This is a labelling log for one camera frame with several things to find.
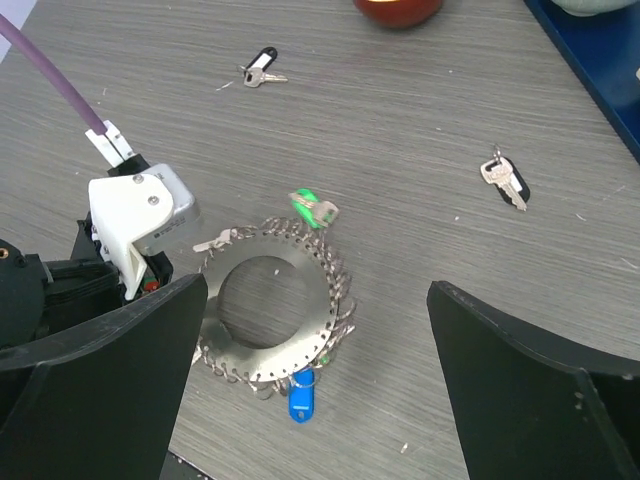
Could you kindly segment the red white bowl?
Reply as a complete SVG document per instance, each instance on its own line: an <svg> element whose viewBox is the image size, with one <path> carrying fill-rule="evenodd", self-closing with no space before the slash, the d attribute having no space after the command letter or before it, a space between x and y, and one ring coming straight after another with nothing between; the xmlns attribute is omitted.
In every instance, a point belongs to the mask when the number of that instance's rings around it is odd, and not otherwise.
<svg viewBox="0 0 640 480"><path fill-rule="evenodd" d="M390 29L415 27L442 7L443 0L354 0L353 4L367 19Z"/></svg>

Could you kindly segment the blue tray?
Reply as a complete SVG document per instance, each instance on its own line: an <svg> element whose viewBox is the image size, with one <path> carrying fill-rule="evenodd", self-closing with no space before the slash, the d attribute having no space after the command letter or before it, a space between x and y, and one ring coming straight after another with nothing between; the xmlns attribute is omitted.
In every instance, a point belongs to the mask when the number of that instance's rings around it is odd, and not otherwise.
<svg viewBox="0 0 640 480"><path fill-rule="evenodd" d="M535 19L634 158L639 157L639 4L574 16L527 1Z"/></svg>

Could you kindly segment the key with black-white tag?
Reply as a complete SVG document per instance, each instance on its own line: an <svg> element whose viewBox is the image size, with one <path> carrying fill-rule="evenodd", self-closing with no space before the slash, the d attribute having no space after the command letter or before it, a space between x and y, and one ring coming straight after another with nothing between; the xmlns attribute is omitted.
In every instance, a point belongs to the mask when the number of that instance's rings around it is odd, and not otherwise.
<svg viewBox="0 0 640 480"><path fill-rule="evenodd" d="M286 83L284 75L268 73L267 69L277 59L278 51L273 46L267 46L246 66L238 65L237 69L243 76L243 84L249 88L258 88L264 83Z"/></svg>

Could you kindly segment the key with black tag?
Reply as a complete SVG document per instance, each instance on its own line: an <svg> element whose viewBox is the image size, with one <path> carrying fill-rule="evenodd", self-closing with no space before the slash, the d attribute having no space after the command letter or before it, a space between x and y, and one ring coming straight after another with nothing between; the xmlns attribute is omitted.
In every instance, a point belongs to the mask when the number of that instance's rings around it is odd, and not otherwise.
<svg viewBox="0 0 640 480"><path fill-rule="evenodd" d="M491 158L479 168L483 180L494 185L502 199L519 211L526 211L531 196L528 184L510 159L498 145L493 147Z"/></svg>

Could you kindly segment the light green bowl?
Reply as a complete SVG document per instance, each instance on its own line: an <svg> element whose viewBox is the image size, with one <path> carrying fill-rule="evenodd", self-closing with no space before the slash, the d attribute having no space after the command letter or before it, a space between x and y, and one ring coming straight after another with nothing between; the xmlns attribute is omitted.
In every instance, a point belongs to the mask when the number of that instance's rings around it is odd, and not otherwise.
<svg viewBox="0 0 640 480"><path fill-rule="evenodd" d="M591 17L622 10L638 0L552 0L565 13L576 17Z"/></svg>

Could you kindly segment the blue key tag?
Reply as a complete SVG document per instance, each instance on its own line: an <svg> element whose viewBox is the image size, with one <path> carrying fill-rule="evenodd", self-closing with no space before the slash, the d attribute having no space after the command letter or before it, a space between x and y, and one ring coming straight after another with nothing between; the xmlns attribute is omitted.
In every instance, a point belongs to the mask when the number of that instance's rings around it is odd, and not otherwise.
<svg viewBox="0 0 640 480"><path fill-rule="evenodd" d="M314 370L307 367L290 377L288 411L292 420L302 424L314 414L316 378Z"/></svg>

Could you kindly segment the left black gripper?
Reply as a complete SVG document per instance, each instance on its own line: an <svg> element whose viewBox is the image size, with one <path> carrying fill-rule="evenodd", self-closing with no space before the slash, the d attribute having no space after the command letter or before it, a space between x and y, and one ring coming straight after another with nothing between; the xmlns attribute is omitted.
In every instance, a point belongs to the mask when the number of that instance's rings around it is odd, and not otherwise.
<svg viewBox="0 0 640 480"><path fill-rule="evenodd" d="M116 267L92 238L92 219L77 222L71 257L43 261L1 242L1 348L18 347L126 305Z"/></svg>

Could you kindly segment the metal key organizer disc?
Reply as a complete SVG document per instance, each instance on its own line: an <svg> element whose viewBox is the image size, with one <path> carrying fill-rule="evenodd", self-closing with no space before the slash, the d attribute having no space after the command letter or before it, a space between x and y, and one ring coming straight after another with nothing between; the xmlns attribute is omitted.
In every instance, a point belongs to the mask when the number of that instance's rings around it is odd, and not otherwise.
<svg viewBox="0 0 640 480"><path fill-rule="evenodd" d="M331 230L288 217L231 228L231 245L198 253L208 298L191 363L261 400L287 396L354 330L351 276Z"/></svg>

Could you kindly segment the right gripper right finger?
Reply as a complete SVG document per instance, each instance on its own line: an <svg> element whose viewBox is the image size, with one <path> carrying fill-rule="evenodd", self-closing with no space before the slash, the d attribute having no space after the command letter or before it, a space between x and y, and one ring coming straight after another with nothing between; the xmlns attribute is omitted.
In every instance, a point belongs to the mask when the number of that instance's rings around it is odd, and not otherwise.
<svg viewBox="0 0 640 480"><path fill-rule="evenodd" d="M447 281L431 284L426 304L470 478L638 478L638 361Z"/></svg>

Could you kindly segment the silver key on disc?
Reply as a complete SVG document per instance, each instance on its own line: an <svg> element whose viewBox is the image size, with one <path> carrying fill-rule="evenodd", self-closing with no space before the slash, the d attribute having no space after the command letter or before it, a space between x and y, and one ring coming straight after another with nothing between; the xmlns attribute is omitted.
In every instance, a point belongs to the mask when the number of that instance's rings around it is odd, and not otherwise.
<svg viewBox="0 0 640 480"><path fill-rule="evenodd" d="M226 245L231 245L233 239L236 236L237 236L236 228L227 228L222 230L216 238L205 241L203 243L196 244L192 247L192 249L196 253L205 252L207 250L222 249Z"/></svg>

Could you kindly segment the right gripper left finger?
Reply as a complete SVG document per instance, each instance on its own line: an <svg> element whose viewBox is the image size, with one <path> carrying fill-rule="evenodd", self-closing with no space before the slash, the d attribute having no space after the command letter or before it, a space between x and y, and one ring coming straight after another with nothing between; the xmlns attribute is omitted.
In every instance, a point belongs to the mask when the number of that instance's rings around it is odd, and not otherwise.
<svg viewBox="0 0 640 480"><path fill-rule="evenodd" d="M192 274L1 353L4 479L157 479L207 302Z"/></svg>

